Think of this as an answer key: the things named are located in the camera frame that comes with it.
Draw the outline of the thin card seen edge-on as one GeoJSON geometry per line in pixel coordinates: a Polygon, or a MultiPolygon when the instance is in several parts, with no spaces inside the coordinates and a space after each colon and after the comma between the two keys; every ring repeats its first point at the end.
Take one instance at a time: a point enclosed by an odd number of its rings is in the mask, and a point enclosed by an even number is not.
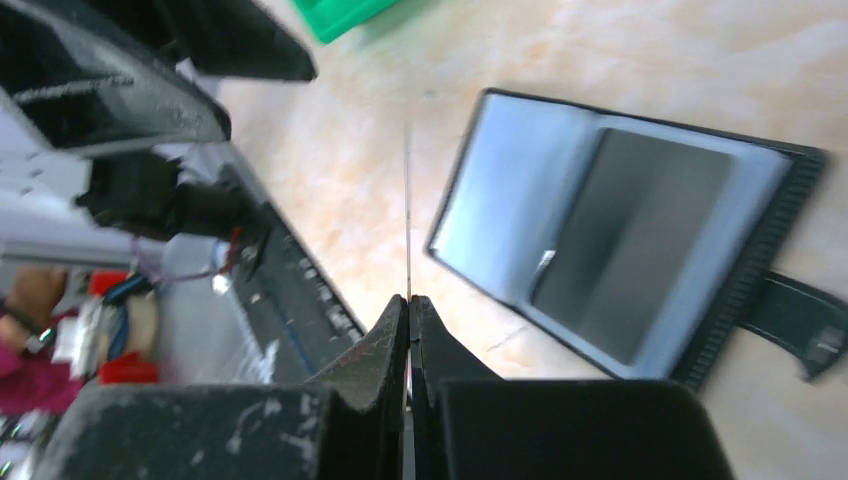
{"type": "Polygon", "coordinates": [[[411,150],[412,150],[412,124],[410,121],[404,123],[404,150],[403,150],[403,179],[404,179],[404,233],[405,233],[405,271],[406,271],[406,299],[412,298],[412,240],[411,240],[411,150]]]}

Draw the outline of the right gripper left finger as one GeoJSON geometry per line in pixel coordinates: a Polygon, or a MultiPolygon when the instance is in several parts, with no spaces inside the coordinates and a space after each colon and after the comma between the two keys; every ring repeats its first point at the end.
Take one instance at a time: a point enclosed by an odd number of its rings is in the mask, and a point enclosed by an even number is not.
{"type": "Polygon", "coordinates": [[[394,295],[361,340],[306,381],[328,394],[316,479],[402,477],[409,343],[408,302],[394,295]]]}

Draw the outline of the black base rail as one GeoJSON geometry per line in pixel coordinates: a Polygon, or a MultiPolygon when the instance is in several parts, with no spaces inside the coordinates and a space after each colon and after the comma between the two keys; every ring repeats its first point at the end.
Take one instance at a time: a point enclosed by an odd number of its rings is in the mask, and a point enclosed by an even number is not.
{"type": "Polygon", "coordinates": [[[271,200],[249,191],[234,166],[217,183],[240,194],[238,263],[231,271],[236,296],[264,354],[271,383],[300,383],[357,343],[366,330],[271,200]]]}

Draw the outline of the dark card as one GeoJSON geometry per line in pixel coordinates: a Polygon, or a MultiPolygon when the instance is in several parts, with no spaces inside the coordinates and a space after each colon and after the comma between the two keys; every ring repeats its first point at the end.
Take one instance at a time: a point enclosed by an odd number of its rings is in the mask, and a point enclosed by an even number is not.
{"type": "Polygon", "coordinates": [[[532,305],[633,364],[735,165],[726,153],[605,130],[532,305]]]}

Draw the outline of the black card holder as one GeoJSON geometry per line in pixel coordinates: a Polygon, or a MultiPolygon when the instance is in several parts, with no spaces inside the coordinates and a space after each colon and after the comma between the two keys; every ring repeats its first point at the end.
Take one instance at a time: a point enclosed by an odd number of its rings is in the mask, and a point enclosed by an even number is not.
{"type": "Polygon", "coordinates": [[[739,328],[815,381],[847,304],[773,268],[824,150],[489,88],[427,254],[606,373],[699,389],[739,328]]]}

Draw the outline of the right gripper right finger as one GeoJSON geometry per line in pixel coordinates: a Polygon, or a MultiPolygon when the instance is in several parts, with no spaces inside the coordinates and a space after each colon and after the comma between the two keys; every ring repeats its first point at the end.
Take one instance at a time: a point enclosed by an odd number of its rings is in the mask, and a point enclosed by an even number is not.
{"type": "Polygon", "coordinates": [[[456,452],[449,394],[458,385],[501,379],[447,329],[433,302],[409,302],[411,423],[417,479],[449,479],[456,452]]]}

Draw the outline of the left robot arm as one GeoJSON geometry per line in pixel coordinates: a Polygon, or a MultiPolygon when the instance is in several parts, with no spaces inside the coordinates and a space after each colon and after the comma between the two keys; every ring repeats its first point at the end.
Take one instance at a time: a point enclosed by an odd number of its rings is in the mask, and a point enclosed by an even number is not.
{"type": "Polygon", "coordinates": [[[310,82],[307,48],[253,1],[5,1],[1,252],[114,265],[122,233],[236,241],[244,189],[183,178],[167,146],[226,145],[227,111],[179,67],[310,82]]]}

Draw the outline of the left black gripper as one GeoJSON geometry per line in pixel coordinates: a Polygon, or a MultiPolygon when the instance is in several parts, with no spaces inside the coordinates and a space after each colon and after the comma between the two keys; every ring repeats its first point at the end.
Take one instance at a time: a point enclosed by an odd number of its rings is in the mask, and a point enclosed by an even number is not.
{"type": "MultiPolygon", "coordinates": [[[[161,58],[188,59],[212,77],[311,82],[318,75],[304,45],[254,1],[1,4],[1,107],[45,149],[103,156],[229,140],[224,109],[161,58]]],[[[95,159],[76,205],[97,225],[131,235],[134,264],[149,279],[252,274],[270,235],[263,204],[233,166],[211,179],[186,160],[152,150],[95,159]],[[214,239],[224,251],[213,248],[207,266],[180,273],[141,251],[142,238],[179,235],[214,239]]]]}

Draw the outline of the green plastic bin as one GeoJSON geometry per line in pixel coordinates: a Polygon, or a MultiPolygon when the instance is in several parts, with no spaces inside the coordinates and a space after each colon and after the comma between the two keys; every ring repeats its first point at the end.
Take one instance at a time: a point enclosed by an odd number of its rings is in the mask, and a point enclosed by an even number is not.
{"type": "Polygon", "coordinates": [[[358,35],[358,44],[370,45],[404,23],[399,1],[293,0],[312,37],[322,45],[358,35]]]}

